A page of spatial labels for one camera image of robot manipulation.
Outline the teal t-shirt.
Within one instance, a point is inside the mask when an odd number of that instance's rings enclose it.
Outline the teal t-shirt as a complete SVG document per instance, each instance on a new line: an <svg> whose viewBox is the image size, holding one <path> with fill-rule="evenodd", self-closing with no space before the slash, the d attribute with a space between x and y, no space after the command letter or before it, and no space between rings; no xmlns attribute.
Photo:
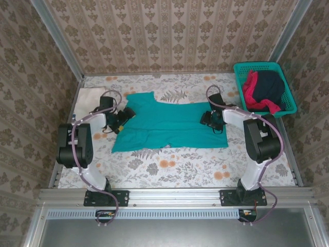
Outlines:
<svg viewBox="0 0 329 247"><path fill-rule="evenodd" d="M209 103L170 104L156 101L154 92L127 96L136 115L117 134L112 152L160 148L227 148L226 131L213 132L200 123Z"/></svg>

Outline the white folded cloth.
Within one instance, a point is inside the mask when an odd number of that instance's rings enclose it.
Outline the white folded cloth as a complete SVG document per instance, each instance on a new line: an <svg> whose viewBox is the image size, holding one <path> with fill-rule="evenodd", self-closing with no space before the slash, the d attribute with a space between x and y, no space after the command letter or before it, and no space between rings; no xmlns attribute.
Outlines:
<svg viewBox="0 0 329 247"><path fill-rule="evenodd" d="M100 97L106 92L105 87L81 88L75 104L74 113L76 120L88 115L99 106Z"/></svg>

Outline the red t-shirt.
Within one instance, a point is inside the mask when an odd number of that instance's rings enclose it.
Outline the red t-shirt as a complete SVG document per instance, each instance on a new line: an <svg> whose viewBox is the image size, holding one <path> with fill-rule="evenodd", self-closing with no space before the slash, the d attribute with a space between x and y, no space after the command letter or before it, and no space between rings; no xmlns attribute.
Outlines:
<svg viewBox="0 0 329 247"><path fill-rule="evenodd" d="M255 72L253 72L252 70L249 72L247 80L242 87L246 106L249 110L253 110L257 112L270 112L269 110L265 110L265 111L260 110L260 108L263 107L264 105L256 103L256 101L252 97L252 92L254 90L255 83L257 82L257 75L254 75Z"/></svg>

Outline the floral table cover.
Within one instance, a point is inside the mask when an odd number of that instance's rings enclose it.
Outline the floral table cover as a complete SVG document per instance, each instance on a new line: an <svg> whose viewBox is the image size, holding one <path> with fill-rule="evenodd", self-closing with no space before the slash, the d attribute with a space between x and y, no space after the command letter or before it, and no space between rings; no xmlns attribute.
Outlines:
<svg viewBox="0 0 329 247"><path fill-rule="evenodd" d="M153 92L157 101L195 103L220 92L225 103L240 105L234 74L178 74L86 77L84 87L105 87L123 97ZM95 133L92 164L113 188L234 187L247 166L244 133L227 126L224 149L161 148L112 153L115 134Z"/></svg>

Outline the navy t-shirt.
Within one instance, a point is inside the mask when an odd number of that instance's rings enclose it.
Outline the navy t-shirt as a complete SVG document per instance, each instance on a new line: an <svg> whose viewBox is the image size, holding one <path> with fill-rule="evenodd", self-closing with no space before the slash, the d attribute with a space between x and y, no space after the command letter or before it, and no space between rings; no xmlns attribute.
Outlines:
<svg viewBox="0 0 329 247"><path fill-rule="evenodd" d="M260 110L269 110L271 114L285 110L286 104L281 101L285 83L279 73L273 70L260 70L254 75L257 75L257 82L252 97L256 103L264 105Z"/></svg>

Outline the teal plastic basket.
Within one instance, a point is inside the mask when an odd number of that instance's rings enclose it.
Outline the teal plastic basket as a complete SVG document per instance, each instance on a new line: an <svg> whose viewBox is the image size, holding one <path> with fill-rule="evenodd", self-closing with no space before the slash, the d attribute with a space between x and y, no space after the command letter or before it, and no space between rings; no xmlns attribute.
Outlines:
<svg viewBox="0 0 329 247"><path fill-rule="evenodd" d="M235 73L235 79L236 79L236 85L237 89L240 94L240 98L242 101L242 108L245 111L248 111L248 108L245 103L245 97L243 95L243 90L242 87L244 83L247 80L249 72L252 70L253 72L255 71L261 71L261 70L272 70L275 71L279 74L280 78L284 82L285 86L285 91L282 94L281 97L281 103L285 104L285 109L282 111L279 111L274 114L275 118L281 118L285 115L289 114L294 114L297 111L297 106L295 103L295 100L292 96L292 93L290 91L290 88L288 86L288 83L285 79L284 73L278 63L275 62L265 62L265 61L258 61L258 62L241 62L241 63L236 63L233 66L233 70Z"/></svg>

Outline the black electronics board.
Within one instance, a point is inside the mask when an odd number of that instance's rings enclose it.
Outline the black electronics board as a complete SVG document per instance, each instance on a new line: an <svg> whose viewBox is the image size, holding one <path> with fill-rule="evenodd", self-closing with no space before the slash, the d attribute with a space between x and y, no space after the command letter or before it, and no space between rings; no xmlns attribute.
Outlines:
<svg viewBox="0 0 329 247"><path fill-rule="evenodd" d="M257 218L256 209L239 209L239 218L240 222L254 222Z"/></svg>
<svg viewBox="0 0 329 247"><path fill-rule="evenodd" d="M95 220L100 224L108 224L115 213L115 210L97 210L95 212Z"/></svg>

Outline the grey metal panel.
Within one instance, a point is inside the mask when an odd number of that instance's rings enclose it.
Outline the grey metal panel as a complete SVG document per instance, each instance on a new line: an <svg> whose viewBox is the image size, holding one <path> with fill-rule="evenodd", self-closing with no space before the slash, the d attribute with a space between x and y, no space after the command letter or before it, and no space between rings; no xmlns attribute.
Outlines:
<svg viewBox="0 0 329 247"><path fill-rule="evenodd" d="M279 208L256 224L236 219L50 219L37 210L24 247L329 247L319 211Z"/></svg>

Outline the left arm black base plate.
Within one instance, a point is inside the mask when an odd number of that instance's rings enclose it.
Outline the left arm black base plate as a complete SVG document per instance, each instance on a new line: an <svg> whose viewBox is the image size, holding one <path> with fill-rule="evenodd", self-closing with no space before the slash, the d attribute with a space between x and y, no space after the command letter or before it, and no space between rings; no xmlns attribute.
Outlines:
<svg viewBox="0 0 329 247"><path fill-rule="evenodd" d="M117 199L118 205L127 207L129 203L129 191L128 190L113 190L112 195ZM115 207L115 200L104 193L87 190L84 196L83 205L86 207L101 207L112 206Z"/></svg>

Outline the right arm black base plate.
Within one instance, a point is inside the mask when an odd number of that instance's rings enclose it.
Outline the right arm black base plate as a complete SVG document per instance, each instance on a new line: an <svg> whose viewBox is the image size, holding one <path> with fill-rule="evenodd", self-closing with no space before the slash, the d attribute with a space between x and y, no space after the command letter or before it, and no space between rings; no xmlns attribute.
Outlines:
<svg viewBox="0 0 329 247"><path fill-rule="evenodd" d="M220 190L221 206L267 206L265 191L261 188L244 191L238 188Z"/></svg>

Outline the aluminium mounting rail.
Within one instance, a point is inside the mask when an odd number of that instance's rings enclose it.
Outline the aluminium mounting rail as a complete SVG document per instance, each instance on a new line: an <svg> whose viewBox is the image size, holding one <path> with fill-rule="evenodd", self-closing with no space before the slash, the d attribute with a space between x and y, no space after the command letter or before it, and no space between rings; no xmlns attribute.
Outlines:
<svg viewBox="0 0 329 247"><path fill-rule="evenodd" d="M223 188L128 188L128 208L220 208ZM271 208L278 198L276 208L304 208L314 206L317 200L308 187L285 186L268 187L267 205ZM37 208L83 208L85 189L42 189L37 200Z"/></svg>

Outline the aluminium frame post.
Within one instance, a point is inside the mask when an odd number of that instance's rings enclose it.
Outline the aluminium frame post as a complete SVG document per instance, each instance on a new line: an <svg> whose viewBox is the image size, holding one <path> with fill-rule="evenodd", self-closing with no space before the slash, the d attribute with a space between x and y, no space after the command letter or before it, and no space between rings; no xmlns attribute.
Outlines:
<svg viewBox="0 0 329 247"><path fill-rule="evenodd" d="M59 48L61 54L69 65L75 78L78 82L83 81L84 73L82 72L82 69L78 64L77 59L75 58L72 50L66 42L62 31L60 30L46 3L44 2L44 0L31 0L31 3L36 9L41 20L45 24L53 40L55 41L57 47Z"/></svg>
<svg viewBox="0 0 329 247"><path fill-rule="evenodd" d="M268 58L269 62L278 63L280 57L283 55L295 31L301 23L304 15L309 9L312 1L313 0L298 0L288 22L286 23L277 43L275 44Z"/></svg>

